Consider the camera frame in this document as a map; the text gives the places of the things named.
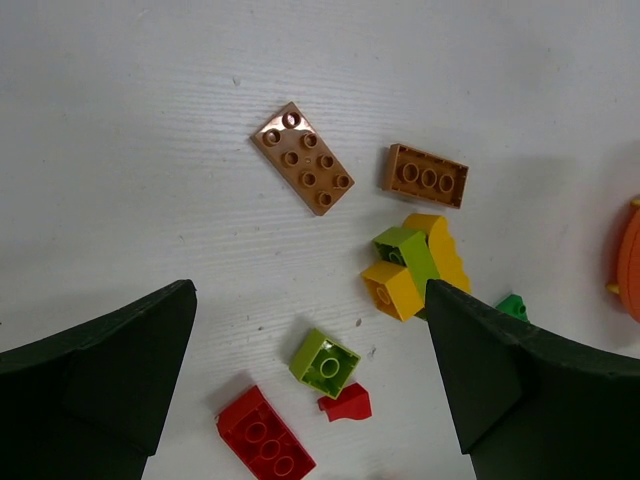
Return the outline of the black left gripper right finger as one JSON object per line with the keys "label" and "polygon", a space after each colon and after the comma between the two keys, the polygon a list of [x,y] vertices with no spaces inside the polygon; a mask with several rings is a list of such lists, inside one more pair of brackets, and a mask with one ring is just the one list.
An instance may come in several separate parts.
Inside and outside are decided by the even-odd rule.
{"label": "black left gripper right finger", "polygon": [[636,479],[639,362],[504,314],[443,280],[428,325],[479,479]]}

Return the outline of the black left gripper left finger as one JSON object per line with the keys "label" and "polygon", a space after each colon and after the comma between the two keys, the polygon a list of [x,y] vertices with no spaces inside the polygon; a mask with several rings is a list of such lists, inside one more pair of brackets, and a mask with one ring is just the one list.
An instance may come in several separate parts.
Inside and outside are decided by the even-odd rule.
{"label": "black left gripper left finger", "polygon": [[1,354],[4,479],[139,479],[197,308],[190,280]]}

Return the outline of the dark green lego plate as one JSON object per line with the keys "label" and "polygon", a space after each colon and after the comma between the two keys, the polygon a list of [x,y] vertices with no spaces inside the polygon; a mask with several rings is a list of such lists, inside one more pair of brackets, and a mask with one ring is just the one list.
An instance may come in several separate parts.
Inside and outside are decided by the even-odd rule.
{"label": "dark green lego plate", "polygon": [[495,309],[520,321],[529,322],[526,305],[519,295],[508,295],[495,305]]}

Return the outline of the red rectangular lego brick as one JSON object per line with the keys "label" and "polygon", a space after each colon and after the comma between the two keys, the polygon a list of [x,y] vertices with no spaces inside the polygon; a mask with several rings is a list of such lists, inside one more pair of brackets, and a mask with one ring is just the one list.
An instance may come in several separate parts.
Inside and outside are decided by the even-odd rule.
{"label": "red rectangular lego brick", "polygon": [[217,429],[257,479],[300,480],[317,466],[257,385],[219,413]]}

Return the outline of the small red sloped lego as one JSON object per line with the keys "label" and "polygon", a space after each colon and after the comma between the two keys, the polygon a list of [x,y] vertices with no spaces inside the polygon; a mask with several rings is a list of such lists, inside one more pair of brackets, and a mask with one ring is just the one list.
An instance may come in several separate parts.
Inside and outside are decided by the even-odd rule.
{"label": "small red sloped lego", "polygon": [[329,422],[344,419],[362,421],[373,414],[369,392],[359,383],[345,387],[336,399],[323,396],[317,403]]}

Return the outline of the lime green square lego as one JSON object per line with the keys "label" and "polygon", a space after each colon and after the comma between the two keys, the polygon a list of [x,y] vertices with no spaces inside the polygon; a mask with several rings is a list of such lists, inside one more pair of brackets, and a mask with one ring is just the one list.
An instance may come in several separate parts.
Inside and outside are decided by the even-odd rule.
{"label": "lime green square lego", "polygon": [[336,400],[360,360],[357,353],[313,328],[294,354],[289,370],[300,383]]}

